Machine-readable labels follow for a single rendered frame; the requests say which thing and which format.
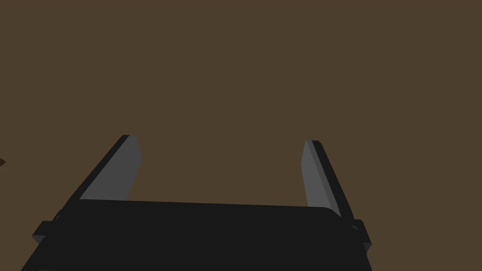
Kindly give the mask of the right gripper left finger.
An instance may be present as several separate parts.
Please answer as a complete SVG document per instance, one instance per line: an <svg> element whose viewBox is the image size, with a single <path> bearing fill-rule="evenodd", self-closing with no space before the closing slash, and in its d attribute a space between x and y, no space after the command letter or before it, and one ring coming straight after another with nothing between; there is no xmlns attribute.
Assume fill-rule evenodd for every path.
<svg viewBox="0 0 482 271"><path fill-rule="evenodd" d="M68 200L127 200L141 163L137 137L122 135Z"/></svg>

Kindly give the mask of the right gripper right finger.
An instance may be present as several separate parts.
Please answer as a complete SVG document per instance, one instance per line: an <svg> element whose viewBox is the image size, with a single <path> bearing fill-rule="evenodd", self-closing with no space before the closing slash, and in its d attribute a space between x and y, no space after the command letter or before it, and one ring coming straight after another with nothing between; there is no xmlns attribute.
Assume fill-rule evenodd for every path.
<svg viewBox="0 0 482 271"><path fill-rule="evenodd" d="M320 141L305 141L300 164L307 206L328 208L343 219L353 220L348 200Z"/></svg>

